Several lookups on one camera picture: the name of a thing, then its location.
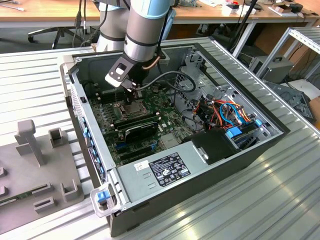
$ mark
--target power supply label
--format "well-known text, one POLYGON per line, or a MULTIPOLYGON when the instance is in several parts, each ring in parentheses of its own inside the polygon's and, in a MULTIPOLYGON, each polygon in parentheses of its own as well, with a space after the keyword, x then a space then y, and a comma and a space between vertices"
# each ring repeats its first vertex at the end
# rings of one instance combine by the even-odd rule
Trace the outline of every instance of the power supply label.
POLYGON ((149 166, 161 187, 190 175, 190 171, 177 152, 150 162, 149 166))

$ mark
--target wire bundle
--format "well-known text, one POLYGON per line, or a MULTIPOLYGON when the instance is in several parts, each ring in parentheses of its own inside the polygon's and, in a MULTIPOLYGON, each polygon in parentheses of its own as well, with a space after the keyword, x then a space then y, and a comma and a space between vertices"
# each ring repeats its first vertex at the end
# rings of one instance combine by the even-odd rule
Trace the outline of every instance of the wire bundle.
MULTIPOLYGON (((193 114, 197 114, 200 108, 200 103, 197 105, 193 114)), ((230 127, 235 127, 236 125, 246 124, 250 122, 250 118, 245 113, 243 107, 233 101, 225 101, 222 99, 212 100, 212 105, 208 105, 208 108, 213 110, 211 116, 211 123, 215 121, 215 127, 228 129, 230 127), (235 122, 234 119, 230 119, 228 114, 232 112, 234 116, 241 122, 241 124, 235 122)))

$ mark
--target metal shelf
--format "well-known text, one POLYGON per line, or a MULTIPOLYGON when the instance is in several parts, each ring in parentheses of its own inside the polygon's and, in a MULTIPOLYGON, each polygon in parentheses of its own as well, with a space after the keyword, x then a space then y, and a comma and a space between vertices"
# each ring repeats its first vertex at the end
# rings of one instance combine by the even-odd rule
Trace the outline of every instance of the metal shelf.
MULTIPOLYGON (((308 48, 320 54, 320 27, 289 27, 285 33, 282 35, 278 43, 275 45, 274 49, 271 51, 260 70, 256 73, 256 76, 260 78, 262 73, 267 69, 269 63, 275 58, 277 52, 285 44, 289 37, 294 37, 296 41, 290 46, 284 57, 288 57, 290 53, 297 46, 297 43, 307 46, 308 48)), ((320 62, 318 62, 315 67, 313 67, 308 74, 305 76, 308 79, 317 69, 320 67, 320 62)))

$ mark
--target wooden desk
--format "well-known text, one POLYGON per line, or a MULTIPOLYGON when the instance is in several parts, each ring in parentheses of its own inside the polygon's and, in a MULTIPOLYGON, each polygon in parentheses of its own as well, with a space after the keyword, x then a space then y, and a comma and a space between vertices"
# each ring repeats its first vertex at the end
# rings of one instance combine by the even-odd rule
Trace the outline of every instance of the wooden desk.
MULTIPOLYGON (((296 0, 296 2, 305 2, 306 0, 296 0)), ((183 7, 177 6, 175 8, 176 17, 175 23, 178 24, 215 24, 215 23, 236 23, 239 15, 223 15, 222 6, 211 7, 202 2, 197 3, 197 7, 183 7)), ((319 16, 310 15, 305 18, 302 17, 282 17, 275 12, 268 9, 269 6, 261 4, 263 10, 257 11, 254 15, 250 15, 247 22, 252 23, 295 23, 295 22, 312 22, 319 19, 319 16)))
MULTIPOLYGON (((0 6, 0 28, 23 28, 23 27, 67 27, 73 26, 76 14, 78 12, 79 0, 19 0, 22 4, 20 7, 25 11, 18 11, 0 6)), ((310 7, 308 0, 297 0, 304 6, 310 7)), ((248 19, 246 27, 233 55, 238 56, 241 49, 245 45, 248 37, 257 23, 296 23, 307 22, 307 26, 312 26, 319 19, 319 16, 307 16, 305 19, 301 17, 281 17, 280 15, 268 9, 268 6, 262 5, 263 10, 251 15, 248 19)), ((239 19, 237 14, 223 15, 220 5, 211 7, 199 2, 198 7, 175 8, 176 17, 175 24, 221 24, 236 23, 239 19)), ((88 26, 99 25, 100 13, 96 6, 87 0, 86 17, 88 26)))

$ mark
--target office chair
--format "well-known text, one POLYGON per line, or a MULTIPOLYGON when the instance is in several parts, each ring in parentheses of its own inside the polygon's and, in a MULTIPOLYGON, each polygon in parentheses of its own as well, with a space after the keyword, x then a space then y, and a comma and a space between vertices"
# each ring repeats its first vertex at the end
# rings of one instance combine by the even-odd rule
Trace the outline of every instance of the office chair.
MULTIPOLYGON (((72 37, 75 35, 72 31, 70 31, 70 29, 76 29, 76 27, 75 26, 64 26, 64 27, 57 26, 57 27, 50 27, 50 28, 41 29, 38 31, 29 32, 28 41, 30 43, 35 43, 36 42, 34 37, 35 35, 56 32, 55 39, 52 44, 52 49, 56 49, 60 37, 63 38, 65 34, 68 34, 72 37)), ((80 40, 81 42, 83 41, 82 37, 78 35, 75 35, 75 38, 80 40)))

